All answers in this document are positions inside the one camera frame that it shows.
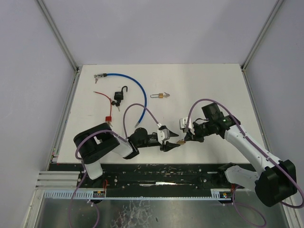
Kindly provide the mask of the small brass padlock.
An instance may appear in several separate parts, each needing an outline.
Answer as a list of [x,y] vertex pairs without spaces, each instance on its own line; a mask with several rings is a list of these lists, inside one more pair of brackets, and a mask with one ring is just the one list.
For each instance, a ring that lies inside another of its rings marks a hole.
[[186,142],[184,140],[179,140],[176,143],[179,144],[179,145],[184,145]]

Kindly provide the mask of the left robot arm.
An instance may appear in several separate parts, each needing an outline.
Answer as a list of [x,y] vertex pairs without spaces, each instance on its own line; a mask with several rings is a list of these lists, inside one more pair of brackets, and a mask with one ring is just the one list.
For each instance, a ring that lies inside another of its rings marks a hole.
[[114,152],[123,159],[130,160],[139,155],[140,148],[158,146],[160,151],[168,152],[180,146],[169,142],[171,137],[178,136],[161,125],[155,133],[149,134],[146,129],[138,128],[124,139],[112,131],[108,123],[102,123],[77,134],[73,141],[76,146],[75,157],[81,161],[88,177],[96,180],[103,175],[99,160],[108,153]]

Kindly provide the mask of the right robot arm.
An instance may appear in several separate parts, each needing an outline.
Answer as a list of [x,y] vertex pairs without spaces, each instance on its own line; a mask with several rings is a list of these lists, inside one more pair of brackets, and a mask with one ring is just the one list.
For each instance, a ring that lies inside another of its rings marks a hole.
[[205,137],[219,135],[233,145],[255,169],[249,171],[236,164],[222,166],[228,182],[254,191],[259,200],[271,207],[297,192],[303,193],[296,182],[295,165],[281,160],[251,138],[240,121],[231,113],[224,115],[218,103],[202,108],[205,122],[196,123],[190,117],[180,119],[184,141],[204,142]]

